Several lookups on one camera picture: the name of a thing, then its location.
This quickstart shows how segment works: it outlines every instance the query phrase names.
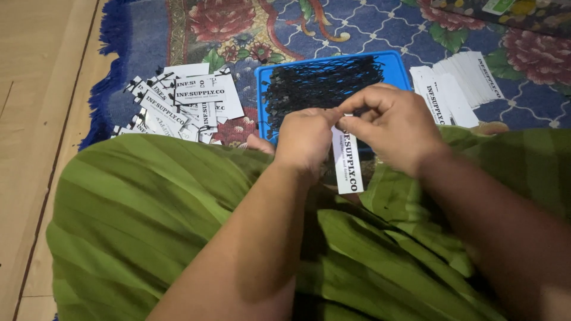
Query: bundle of black strings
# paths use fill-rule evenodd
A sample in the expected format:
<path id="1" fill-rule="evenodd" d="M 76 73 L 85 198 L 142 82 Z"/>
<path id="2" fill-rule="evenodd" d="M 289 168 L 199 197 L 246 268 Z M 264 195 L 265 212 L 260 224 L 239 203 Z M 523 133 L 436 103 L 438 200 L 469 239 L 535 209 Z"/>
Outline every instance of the bundle of black strings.
<path id="1" fill-rule="evenodd" d="M 292 111 L 311 107 L 333 108 L 357 91 L 384 81 L 383 63 L 375 56 L 338 58 L 287 67 L 275 67 L 262 102 L 267 102 L 268 137 L 279 131 Z"/>

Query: fabric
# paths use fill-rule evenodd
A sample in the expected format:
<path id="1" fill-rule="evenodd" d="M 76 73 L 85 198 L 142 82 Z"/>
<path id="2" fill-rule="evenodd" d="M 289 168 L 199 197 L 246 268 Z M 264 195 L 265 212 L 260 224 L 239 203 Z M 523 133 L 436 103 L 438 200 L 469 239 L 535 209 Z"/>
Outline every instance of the fabric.
<path id="1" fill-rule="evenodd" d="M 570 217 L 571 131 L 441 131 L 514 191 Z M 60 320 L 144 320 L 271 161 L 142 134 L 79 153 L 47 229 Z M 378 164 L 360 199 L 363 207 L 323 186 L 310 192 L 295 319 L 504 320 L 414 180 Z"/>
<path id="2" fill-rule="evenodd" d="M 226 122 L 214 138 L 238 146 L 256 133 L 254 70 L 282 63 L 396 50 L 405 69 L 431 66 L 457 51 L 481 51 L 505 99 L 476 115 L 497 130 L 570 128 L 571 40 L 508 29 L 430 7 L 431 0 L 110 0 L 104 7 L 102 53 L 119 58 L 94 86 L 91 130 L 81 148 L 109 138 L 137 112 L 123 94 L 129 80 L 155 75 L 159 66 L 209 62 L 229 67 L 245 117 Z M 471 1 L 438 0 L 468 14 Z M 537 19 L 545 10 L 534 9 Z M 501 19 L 518 19 L 507 12 Z"/>

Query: stack of white tags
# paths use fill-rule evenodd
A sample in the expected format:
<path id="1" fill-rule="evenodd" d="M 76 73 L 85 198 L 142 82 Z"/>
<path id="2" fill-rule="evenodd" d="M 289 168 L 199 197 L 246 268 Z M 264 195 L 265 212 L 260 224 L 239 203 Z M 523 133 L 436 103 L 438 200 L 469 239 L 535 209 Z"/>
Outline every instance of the stack of white tags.
<path id="1" fill-rule="evenodd" d="M 337 192 L 339 194 L 362 192 L 363 178 L 361 177 L 361 163 L 357 149 L 357 138 L 335 126 L 333 132 L 333 157 L 335 157 L 335 174 L 337 176 Z"/>
<path id="2" fill-rule="evenodd" d="M 473 109 L 504 97 L 479 52 L 458 53 L 432 68 L 411 67 L 410 72 L 415 92 L 424 97 L 438 124 L 478 126 Z"/>
<path id="3" fill-rule="evenodd" d="M 115 126 L 111 137 L 148 133 L 222 145 L 212 140 L 218 124 L 242 117 L 244 111 L 230 70 L 208 74 L 209 67 L 208 63 L 171 66 L 146 81 L 135 77 L 126 92 L 141 110 L 126 127 Z"/>

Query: red flower pattern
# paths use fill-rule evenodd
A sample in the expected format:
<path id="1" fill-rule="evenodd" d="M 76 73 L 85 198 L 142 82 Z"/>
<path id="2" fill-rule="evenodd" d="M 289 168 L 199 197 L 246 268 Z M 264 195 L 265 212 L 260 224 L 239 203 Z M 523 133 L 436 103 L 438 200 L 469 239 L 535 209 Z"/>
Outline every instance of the red flower pattern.
<path id="1" fill-rule="evenodd" d="M 236 46 L 234 45 L 228 46 L 224 48 L 224 50 L 222 51 L 222 56 L 224 57 L 226 62 L 236 61 L 237 55 L 238 55 L 238 49 L 236 49 Z"/>
<path id="2" fill-rule="evenodd" d="M 226 41 L 248 30 L 256 13 L 250 0 L 202 0 L 188 12 L 198 41 Z"/>
<path id="3" fill-rule="evenodd" d="M 503 37 L 508 63 L 538 85 L 571 85 L 571 40 L 510 28 Z"/>
<path id="4" fill-rule="evenodd" d="M 246 142 L 250 134 L 258 135 L 256 129 L 258 110 L 244 107 L 244 115 L 244 117 L 229 119 L 224 124 L 218 124 L 218 133 L 214 134 L 214 139 L 222 141 L 224 145 L 238 147 Z"/>
<path id="5" fill-rule="evenodd" d="M 480 30 L 486 26 L 482 20 L 432 8 L 430 7 L 431 1 L 432 0 L 416 0 L 420 6 L 423 18 L 428 21 L 438 22 L 442 28 L 446 28 L 450 31 L 462 28 Z"/>
<path id="6" fill-rule="evenodd" d="M 252 58 L 260 61 L 269 58 L 272 52 L 273 50 L 267 43 L 254 42 L 250 48 L 250 55 Z"/>

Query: green striped fabric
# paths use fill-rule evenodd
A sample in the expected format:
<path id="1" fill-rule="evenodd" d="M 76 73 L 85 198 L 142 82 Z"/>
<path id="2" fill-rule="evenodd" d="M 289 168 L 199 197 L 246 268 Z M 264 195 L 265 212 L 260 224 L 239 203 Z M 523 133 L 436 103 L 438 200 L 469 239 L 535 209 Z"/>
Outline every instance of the green striped fabric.
<path id="1" fill-rule="evenodd" d="M 514 191 L 570 217 L 571 131 L 441 131 Z M 60 320 L 144 320 L 271 161 L 138 134 L 79 153 L 47 230 Z M 379 164 L 361 201 L 310 192 L 294 319 L 505 320 L 473 287 L 461 242 L 417 182 Z"/>

